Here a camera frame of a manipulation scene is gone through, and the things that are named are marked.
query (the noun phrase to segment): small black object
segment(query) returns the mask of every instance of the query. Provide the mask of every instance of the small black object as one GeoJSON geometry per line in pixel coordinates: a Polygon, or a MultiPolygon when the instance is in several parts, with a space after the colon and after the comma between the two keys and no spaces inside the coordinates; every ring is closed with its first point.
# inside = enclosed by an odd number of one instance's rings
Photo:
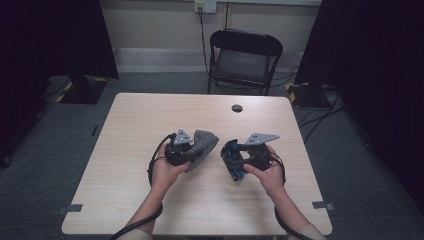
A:
{"type": "Polygon", "coordinates": [[[238,105],[238,104],[234,104],[231,107],[231,109],[233,110],[233,112],[237,112],[237,113],[243,111],[243,107],[241,105],[238,105]]]}

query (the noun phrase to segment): person's right hand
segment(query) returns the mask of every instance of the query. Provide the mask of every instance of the person's right hand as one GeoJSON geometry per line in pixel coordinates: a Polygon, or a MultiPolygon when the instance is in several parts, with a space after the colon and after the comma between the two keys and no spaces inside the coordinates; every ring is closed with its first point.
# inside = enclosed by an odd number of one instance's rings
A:
{"type": "MultiPolygon", "coordinates": [[[[275,150],[267,145],[268,150],[271,152],[272,157],[276,157],[275,150]]],[[[263,188],[265,189],[267,195],[273,198],[278,192],[285,191],[284,182],[283,182],[283,171],[275,161],[272,162],[270,168],[265,171],[261,171],[255,168],[252,165],[244,164],[244,169],[249,173],[255,175],[259,178],[263,188]]]]}

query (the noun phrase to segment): black folding chair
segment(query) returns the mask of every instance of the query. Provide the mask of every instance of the black folding chair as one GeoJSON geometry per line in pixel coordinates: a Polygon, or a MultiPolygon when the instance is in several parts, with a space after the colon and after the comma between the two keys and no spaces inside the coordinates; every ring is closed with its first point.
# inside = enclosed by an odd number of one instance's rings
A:
{"type": "Polygon", "coordinates": [[[273,36],[236,29],[216,31],[210,38],[211,58],[208,94],[211,83],[219,81],[265,88],[268,95],[272,77],[283,46],[273,36]]]}

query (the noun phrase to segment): light wooden tabletop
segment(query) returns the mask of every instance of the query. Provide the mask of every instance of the light wooden tabletop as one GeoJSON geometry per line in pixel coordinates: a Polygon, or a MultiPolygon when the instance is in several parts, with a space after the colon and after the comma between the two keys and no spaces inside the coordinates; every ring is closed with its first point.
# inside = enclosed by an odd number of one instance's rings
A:
{"type": "Polygon", "coordinates": [[[72,204],[65,234],[114,234],[147,195],[147,169],[160,141],[183,128],[220,138],[215,149],[167,193],[156,220],[158,235],[282,235],[274,205],[258,179],[246,174],[233,182],[220,150],[252,133],[276,134],[271,145],[286,168],[286,189],[305,216],[325,235],[332,226],[288,99],[265,96],[121,93],[115,98],[72,204]],[[236,113],[232,106],[243,111],[236,113]]]}

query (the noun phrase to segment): hand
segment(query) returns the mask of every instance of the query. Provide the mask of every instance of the hand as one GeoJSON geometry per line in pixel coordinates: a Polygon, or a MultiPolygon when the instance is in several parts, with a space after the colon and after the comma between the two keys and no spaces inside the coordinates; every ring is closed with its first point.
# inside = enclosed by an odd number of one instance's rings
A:
{"type": "MultiPolygon", "coordinates": [[[[271,156],[276,155],[275,150],[271,146],[267,145],[267,148],[271,152],[271,156]]],[[[249,164],[245,164],[243,167],[246,171],[259,178],[269,197],[273,198],[276,194],[285,192],[283,171],[280,165],[278,165],[275,161],[273,161],[271,167],[265,171],[261,171],[249,164]]]]}
{"type": "Polygon", "coordinates": [[[167,145],[167,143],[162,144],[158,151],[156,157],[158,160],[156,160],[153,166],[152,190],[168,191],[175,181],[177,181],[178,176],[190,167],[191,162],[186,162],[180,166],[169,164],[165,158],[165,148],[167,145]]]}

